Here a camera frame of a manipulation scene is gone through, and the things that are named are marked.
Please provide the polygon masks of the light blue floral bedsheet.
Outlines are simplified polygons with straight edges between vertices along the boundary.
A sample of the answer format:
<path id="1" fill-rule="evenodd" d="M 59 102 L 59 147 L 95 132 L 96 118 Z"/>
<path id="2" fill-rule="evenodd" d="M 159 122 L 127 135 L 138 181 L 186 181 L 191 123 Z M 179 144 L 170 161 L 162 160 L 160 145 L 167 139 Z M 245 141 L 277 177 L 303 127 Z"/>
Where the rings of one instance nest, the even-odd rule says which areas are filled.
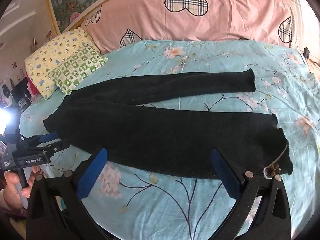
<path id="1" fill-rule="evenodd" d="M 185 72 L 255 74 L 255 93 L 202 95 L 159 108 L 275 114 L 290 143 L 284 175 L 292 235 L 319 208 L 319 80 L 301 50 L 255 41 L 140 41 L 108 53 L 82 87 L 118 77 Z M 107 163 L 84 205 L 121 239 L 207 239 L 234 205 L 218 180 L 178 178 Z"/>

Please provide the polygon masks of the yellow cartoon-print pillow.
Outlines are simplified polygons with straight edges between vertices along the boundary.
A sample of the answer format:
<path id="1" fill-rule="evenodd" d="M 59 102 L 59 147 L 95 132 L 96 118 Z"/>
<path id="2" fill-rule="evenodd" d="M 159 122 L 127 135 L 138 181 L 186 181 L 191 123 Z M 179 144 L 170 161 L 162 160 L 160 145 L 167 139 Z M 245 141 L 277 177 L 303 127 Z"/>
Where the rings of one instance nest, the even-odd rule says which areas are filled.
<path id="1" fill-rule="evenodd" d="M 49 73 L 81 46 L 92 46 L 99 51 L 93 38 L 79 27 L 58 35 L 25 59 L 24 67 L 28 81 L 45 100 L 57 89 L 54 81 L 49 78 Z"/>

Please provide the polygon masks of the pink heart-pattern quilt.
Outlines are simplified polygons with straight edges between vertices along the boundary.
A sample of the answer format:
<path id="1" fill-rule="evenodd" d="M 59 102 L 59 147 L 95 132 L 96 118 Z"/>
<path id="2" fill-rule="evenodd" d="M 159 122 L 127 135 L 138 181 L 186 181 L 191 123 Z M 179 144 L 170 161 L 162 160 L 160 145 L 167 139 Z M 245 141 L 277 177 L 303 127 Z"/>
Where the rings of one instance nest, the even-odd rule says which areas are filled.
<path id="1" fill-rule="evenodd" d="M 141 40 L 253 40 L 290 47 L 285 0 L 109 0 L 81 25 L 102 53 Z"/>

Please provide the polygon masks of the green checkered pillow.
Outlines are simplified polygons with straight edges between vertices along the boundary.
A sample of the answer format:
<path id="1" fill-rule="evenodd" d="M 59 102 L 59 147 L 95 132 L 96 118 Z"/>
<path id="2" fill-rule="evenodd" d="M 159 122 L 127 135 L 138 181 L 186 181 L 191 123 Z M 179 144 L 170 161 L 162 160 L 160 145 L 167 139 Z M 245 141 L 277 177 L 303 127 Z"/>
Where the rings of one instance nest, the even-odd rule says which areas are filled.
<path id="1" fill-rule="evenodd" d="M 100 55 L 93 46 L 81 46 L 67 59 L 49 73 L 49 78 L 57 87 L 69 95 L 76 87 L 92 73 L 108 61 L 107 57 Z"/>

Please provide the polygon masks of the black knit pants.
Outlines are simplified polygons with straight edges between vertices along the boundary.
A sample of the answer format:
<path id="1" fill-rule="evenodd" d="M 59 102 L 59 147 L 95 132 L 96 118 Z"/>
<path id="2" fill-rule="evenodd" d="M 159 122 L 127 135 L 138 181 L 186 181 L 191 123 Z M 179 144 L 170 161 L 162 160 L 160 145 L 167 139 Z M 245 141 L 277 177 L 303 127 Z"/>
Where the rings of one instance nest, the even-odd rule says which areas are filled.
<path id="1" fill-rule="evenodd" d="M 275 115 L 153 107 L 176 98 L 254 91 L 252 70 L 124 77 L 73 91 L 43 123 L 83 151 L 105 148 L 109 161 L 149 172 L 217 179 L 210 161 L 217 149 L 241 172 L 262 175 L 277 163 L 281 173 L 291 174 L 289 144 Z"/>

